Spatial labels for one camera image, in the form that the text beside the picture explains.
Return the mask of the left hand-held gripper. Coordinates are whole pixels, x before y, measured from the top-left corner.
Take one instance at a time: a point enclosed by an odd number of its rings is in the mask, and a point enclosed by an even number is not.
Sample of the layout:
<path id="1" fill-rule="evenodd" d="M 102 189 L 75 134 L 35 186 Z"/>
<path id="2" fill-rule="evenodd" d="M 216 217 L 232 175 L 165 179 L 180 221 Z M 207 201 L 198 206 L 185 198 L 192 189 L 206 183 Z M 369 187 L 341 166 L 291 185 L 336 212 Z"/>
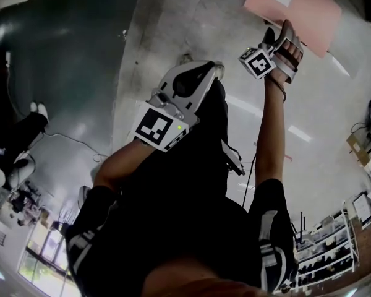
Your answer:
<path id="1" fill-rule="evenodd" d="M 215 75 L 213 61 L 192 61 L 170 69 L 159 89 L 155 88 L 151 98 L 140 105 L 131 133 L 144 143 L 168 152 L 199 123 L 191 111 L 198 110 Z"/>

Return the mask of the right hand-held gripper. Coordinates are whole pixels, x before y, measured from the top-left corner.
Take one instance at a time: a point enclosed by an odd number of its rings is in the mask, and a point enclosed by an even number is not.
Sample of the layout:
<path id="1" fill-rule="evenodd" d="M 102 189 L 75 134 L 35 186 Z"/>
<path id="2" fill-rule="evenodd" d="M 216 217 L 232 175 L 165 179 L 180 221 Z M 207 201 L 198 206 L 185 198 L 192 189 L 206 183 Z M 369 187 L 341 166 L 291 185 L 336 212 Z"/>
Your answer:
<path id="1" fill-rule="evenodd" d="M 291 22 L 283 22 L 279 38 L 275 38 L 275 31 L 268 27 L 262 42 L 256 48 L 248 48 L 239 56 L 240 63 L 256 79 L 266 77 L 275 67 L 272 60 L 273 53 L 285 42 L 294 43 L 303 53 L 301 43 L 293 29 Z"/>

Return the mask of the pink file box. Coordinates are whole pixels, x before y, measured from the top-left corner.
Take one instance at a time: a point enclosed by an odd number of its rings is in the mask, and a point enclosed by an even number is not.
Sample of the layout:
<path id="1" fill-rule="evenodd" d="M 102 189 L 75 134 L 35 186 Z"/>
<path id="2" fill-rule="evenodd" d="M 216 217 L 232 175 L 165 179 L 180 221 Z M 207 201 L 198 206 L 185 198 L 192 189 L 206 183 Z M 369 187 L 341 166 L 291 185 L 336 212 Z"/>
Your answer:
<path id="1" fill-rule="evenodd" d="M 288 19 L 301 42 L 319 58 L 329 50 L 342 14 L 334 0 L 245 0 L 244 7 L 279 27 Z"/>

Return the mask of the person's left forearm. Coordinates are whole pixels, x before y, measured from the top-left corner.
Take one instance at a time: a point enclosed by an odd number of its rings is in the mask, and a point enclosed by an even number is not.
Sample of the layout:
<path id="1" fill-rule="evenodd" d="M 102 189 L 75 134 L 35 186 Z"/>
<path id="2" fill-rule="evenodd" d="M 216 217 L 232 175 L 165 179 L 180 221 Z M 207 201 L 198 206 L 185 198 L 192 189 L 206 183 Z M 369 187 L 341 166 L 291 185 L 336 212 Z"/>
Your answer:
<path id="1" fill-rule="evenodd" d="M 135 139 L 108 157 L 98 170 L 93 188 L 103 187 L 119 192 L 128 177 L 147 159 L 156 148 Z"/>

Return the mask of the person's right forearm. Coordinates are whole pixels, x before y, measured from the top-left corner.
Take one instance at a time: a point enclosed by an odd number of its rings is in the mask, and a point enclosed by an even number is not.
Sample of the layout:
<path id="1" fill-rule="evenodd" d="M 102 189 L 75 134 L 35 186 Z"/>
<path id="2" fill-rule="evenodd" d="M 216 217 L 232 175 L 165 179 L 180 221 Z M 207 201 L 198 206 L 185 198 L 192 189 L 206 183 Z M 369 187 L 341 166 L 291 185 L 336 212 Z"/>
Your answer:
<path id="1" fill-rule="evenodd" d="M 281 181 L 283 178 L 285 154 L 283 94 L 269 76 L 270 74 L 264 79 L 264 107 L 255 161 L 256 186 L 268 179 Z"/>

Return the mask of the person's right hand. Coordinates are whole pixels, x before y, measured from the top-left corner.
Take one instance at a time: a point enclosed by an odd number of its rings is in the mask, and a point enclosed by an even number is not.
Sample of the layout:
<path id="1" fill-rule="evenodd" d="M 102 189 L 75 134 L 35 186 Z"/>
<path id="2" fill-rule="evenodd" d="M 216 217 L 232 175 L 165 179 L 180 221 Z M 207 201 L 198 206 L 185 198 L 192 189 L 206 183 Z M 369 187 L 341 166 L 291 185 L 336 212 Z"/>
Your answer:
<path id="1" fill-rule="evenodd" d="M 289 40 L 273 53 L 272 60 L 276 67 L 270 72 L 270 76 L 279 84 L 290 84 L 298 72 L 298 66 L 302 60 L 302 51 Z"/>

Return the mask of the person with headset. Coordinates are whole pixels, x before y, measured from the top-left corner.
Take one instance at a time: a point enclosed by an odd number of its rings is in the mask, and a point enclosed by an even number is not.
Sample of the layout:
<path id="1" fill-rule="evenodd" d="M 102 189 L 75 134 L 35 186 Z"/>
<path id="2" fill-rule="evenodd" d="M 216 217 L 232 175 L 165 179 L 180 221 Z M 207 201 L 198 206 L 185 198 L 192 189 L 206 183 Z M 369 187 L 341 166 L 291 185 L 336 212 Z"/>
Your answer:
<path id="1" fill-rule="evenodd" d="M 228 107 L 220 82 L 197 114 L 200 123 L 170 151 L 155 150 L 119 192 L 88 192 L 66 232 L 82 297 L 140 297 L 153 269 L 186 257 L 267 294 L 296 270 L 282 180 L 255 185 L 248 210 L 226 196 Z"/>

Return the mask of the flat cardboard box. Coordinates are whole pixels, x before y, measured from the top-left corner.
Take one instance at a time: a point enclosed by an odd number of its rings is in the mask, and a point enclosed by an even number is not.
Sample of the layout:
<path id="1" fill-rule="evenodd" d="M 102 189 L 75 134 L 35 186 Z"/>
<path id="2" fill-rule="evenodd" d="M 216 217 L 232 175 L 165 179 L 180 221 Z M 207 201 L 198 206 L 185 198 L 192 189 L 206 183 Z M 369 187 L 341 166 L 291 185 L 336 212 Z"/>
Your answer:
<path id="1" fill-rule="evenodd" d="M 354 134 L 350 134 L 346 142 L 350 146 L 352 152 L 356 156 L 361 167 L 366 167 L 371 165 L 371 158 L 362 144 L 359 142 L 358 138 Z"/>

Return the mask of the black antenna device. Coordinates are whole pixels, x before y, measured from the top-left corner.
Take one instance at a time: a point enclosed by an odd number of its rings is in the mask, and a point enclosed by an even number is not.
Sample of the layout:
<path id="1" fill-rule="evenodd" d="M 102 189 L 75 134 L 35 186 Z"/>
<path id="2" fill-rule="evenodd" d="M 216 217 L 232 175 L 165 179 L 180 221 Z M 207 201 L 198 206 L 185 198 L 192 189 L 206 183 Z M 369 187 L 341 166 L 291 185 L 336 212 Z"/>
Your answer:
<path id="1" fill-rule="evenodd" d="M 306 217 L 304 216 L 303 211 L 300 211 L 300 214 L 299 214 L 299 227 L 298 228 L 296 228 L 294 224 L 294 220 L 293 219 L 291 220 L 293 238 L 296 244 L 305 243 L 305 240 L 306 240 L 304 236 L 304 231 L 306 230 L 305 223 L 306 223 Z"/>

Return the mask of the white metal storage rack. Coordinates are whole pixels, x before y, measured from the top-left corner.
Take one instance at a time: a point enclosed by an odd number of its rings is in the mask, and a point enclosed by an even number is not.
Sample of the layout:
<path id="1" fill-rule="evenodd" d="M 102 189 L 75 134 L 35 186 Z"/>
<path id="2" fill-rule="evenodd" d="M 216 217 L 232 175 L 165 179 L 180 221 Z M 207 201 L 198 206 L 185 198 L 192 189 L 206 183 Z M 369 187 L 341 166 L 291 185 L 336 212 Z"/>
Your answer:
<path id="1" fill-rule="evenodd" d="M 326 281 L 353 273 L 359 262 L 354 228 L 345 205 L 311 231 L 299 235 L 296 244 L 299 269 L 291 291 L 306 292 Z"/>

